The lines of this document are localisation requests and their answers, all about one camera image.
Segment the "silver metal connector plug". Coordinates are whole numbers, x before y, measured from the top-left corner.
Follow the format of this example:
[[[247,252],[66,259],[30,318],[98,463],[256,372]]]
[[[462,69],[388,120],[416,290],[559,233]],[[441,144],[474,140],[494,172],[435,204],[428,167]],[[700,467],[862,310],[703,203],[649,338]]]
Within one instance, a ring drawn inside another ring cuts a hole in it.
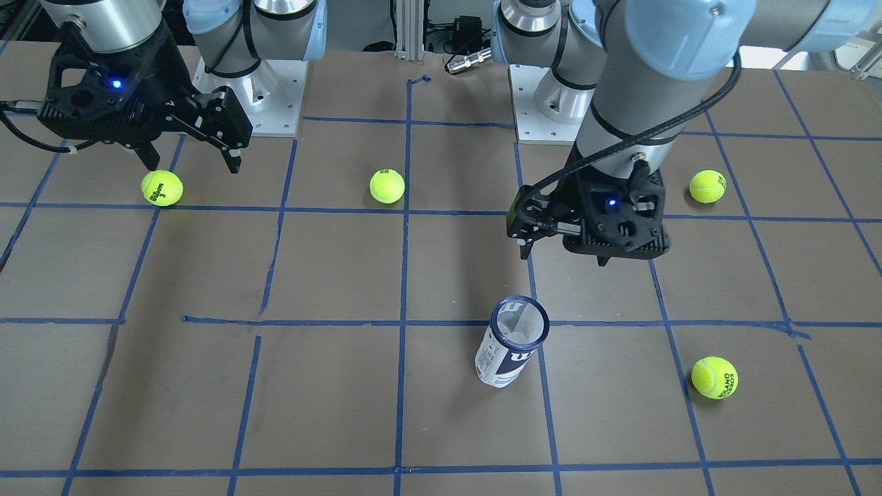
[[[475,69],[493,59],[491,48],[482,48],[482,50],[471,54],[453,54],[444,64],[444,71],[450,75],[458,75],[467,70]]]

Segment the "tennis ball centre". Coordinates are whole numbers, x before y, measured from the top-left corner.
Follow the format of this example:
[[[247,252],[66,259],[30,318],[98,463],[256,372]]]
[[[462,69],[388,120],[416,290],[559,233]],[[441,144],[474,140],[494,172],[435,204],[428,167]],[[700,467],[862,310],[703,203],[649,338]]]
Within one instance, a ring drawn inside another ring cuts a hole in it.
[[[739,377],[733,364],[720,357],[699,359],[693,365],[690,380],[696,392],[713,400],[722,400],[737,391]]]

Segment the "tennis ball near far base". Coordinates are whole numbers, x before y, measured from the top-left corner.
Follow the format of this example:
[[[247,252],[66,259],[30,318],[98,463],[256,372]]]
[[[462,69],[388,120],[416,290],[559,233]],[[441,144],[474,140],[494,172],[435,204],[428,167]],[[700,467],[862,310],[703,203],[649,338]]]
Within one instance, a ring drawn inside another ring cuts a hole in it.
[[[394,169],[379,169],[369,180],[369,193],[372,198],[383,204],[398,202],[405,191],[405,179]]]

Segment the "aluminium frame post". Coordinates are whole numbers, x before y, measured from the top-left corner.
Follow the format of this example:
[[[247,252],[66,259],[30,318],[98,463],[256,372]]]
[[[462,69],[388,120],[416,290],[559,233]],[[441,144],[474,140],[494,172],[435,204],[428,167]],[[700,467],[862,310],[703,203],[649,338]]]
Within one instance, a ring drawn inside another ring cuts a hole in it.
[[[423,64],[425,1],[393,1],[395,59]]]

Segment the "blue white tennis ball can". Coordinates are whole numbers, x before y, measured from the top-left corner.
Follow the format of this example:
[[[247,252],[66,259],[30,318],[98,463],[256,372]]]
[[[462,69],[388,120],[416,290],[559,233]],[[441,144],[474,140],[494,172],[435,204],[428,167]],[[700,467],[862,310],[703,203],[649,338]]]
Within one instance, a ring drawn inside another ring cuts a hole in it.
[[[523,295],[503,298],[493,308],[475,355],[477,377],[498,389],[509,385],[548,334],[548,314],[538,301]]]

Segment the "brown paper mat blue grid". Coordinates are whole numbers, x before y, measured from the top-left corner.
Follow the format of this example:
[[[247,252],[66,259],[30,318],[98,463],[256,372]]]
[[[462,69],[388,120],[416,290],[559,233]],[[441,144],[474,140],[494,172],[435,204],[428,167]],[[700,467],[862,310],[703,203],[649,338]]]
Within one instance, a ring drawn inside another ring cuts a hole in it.
[[[504,66],[330,52],[303,116],[236,175],[160,139],[170,209],[117,145],[2,132],[3,495],[879,495],[866,85],[746,70],[662,167],[670,252],[604,268],[505,236],[569,149],[519,141]],[[475,355],[512,295],[549,334],[498,389]],[[694,389],[706,357],[731,396]]]

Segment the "tennis ball with black print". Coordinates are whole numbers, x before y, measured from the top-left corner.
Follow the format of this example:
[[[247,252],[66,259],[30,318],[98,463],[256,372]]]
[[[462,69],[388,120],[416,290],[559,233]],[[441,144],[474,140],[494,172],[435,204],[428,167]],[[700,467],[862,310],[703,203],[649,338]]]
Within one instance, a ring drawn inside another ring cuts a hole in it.
[[[688,185],[690,197],[701,204],[711,204],[721,200],[726,189],[725,176],[712,169],[697,172]]]

